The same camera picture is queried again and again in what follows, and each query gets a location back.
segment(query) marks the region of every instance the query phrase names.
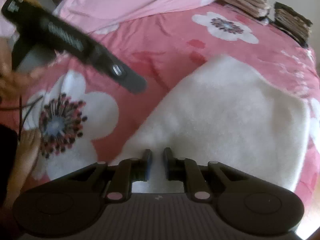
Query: black cable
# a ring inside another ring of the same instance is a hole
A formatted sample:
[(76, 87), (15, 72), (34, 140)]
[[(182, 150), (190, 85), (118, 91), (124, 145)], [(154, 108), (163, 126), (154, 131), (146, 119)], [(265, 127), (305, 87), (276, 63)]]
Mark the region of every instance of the black cable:
[(20, 108), (26, 108), (26, 107), (32, 106), (34, 103), (37, 103), (41, 98), (43, 98), (43, 96), (39, 97), (36, 101), (24, 106), (0, 107), (0, 112), (14, 111), (14, 110), (19, 110)]
[(22, 96), (19, 97), (19, 134), (18, 134), (18, 141), (21, 139), (21, 131), (22, 131)]
[[(22, 128), (24, 123), (26, 122), (26, 119), (28, 117), (28, 115), (30, 114), (31, 110), (33, 109), (33, 107), (36, 105), (36, 103), (38, 103), (41, 99), (43, 98), (43, 96), (40, 96), (39, 98), (37, 98), (35, 101), (33, 101), (30, 104), (26, 104), (26, 105), (22, 105), (22, 96), (19, 97), (19, 107), (0, 107), (0, 112), (8, 112), (8, 111), (15, 111), (15, 110), (19, 110), (19, 133), (18, 133), (18, 140), (20, 141), (21, 138), (21, 132), (22, 132)], [(22, 110), (23, 108), (29, 107), (25, 117), (22, 119)]]

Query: floor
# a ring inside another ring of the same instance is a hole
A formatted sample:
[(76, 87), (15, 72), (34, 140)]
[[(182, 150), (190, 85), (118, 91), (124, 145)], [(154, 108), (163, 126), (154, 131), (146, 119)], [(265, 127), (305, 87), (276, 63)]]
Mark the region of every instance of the floor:
[(297, 235), (302, 239), (307, 239), (314, 231), (320, 227), (320, 179), (316, 186), (316, 191), (313, 196), (312, 204), (306, 211), (300, 226), (297, 230)]

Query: flower center pattern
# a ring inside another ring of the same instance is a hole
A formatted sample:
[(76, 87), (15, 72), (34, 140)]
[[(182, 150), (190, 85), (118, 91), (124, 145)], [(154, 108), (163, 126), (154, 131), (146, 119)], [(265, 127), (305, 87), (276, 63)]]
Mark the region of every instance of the flower center pattern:
[(41, 130), (41, 154), (49, 159), (51, 154), (60, 154), (71, 148), (77, 138), (83, 136), (82, 122), (87, 121), (82, 116), (81, 109), (84, 101), (70, 101), (65, 93), (58, 99), (52, 99), (44, 106), (40, 115), (39, 128)]
[(214, 18), (211, 20), (211, 24), (219, 30), (224, 32), (233, 33), (233, 34), (242, 34), (244, 32), (239, 26), (235, 25), (233, 22), (228, 22), (226, 20), (222, 20), (221, 18)]

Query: pink bedspread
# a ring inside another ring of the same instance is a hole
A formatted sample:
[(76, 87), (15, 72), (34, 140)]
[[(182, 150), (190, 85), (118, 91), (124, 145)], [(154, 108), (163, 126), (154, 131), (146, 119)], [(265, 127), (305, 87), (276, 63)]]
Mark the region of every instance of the pink bedspread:
[[(276, 28), (259, 25), (218, 4), (144, 17), (123, 22), (116, 28), (107, 29), (106, 33), (110, 33), (106, 35), (93, 36), (143, 75), (148, 81), (147, 90), (132, 95), (91, 66), (60, 56), (54, 66), (47, 69), (41, 84), (30, 88), (23, 98), (26, 103), (45, 91), (48, 94), (45, 102), (32, 111), (25, 128), (40, 125), (45, 129), (47, 113), (55, 113), (59, 110), (58, 103), (66, 101), (74, 124), (64, 140), (44, 138), (41, 161), (26, 187), (53, 178), (52, 168), (46, 166), (49, 162), (51, 167), (74, 165), (77, 168), (85, 163), (79, 162), (81, 158), (88, 163), (111, 161), (182, 78), (210, 57), (228, 54), (253, 66), (275, 86), (308, 101), (312, 117), (310, 141), (296, 188), (297, 195), (308, 205), (320, 165), (320, 89), (312, 51), (302, 49)], [(65, 73), (68, 73), (65, 78), (73, 80), (73, 90), (62, 83), (60, 77)], [(99, 119), (102, 111), (108, 115)], [(0, 122), (17, 128), (18, 113), (0, 116)]]

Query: black grip handle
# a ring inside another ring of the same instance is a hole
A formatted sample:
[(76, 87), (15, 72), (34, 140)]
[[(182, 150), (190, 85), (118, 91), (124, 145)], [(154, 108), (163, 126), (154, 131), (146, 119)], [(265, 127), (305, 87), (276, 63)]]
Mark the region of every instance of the black grip handle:
[(12, 70), (16, 71), (20, 63), (36, 44), (36, 41), (20, 35), (19, 39), (15, 42), (12, 50)]
[(66, 50), (84, 64), (109, 75), (132, 93), (145, 90), (146, 81), (104, 46), (44, 9), (25, 0), (7, 0), (2, 14), (23, 32), (26, 39), (50, 49)]

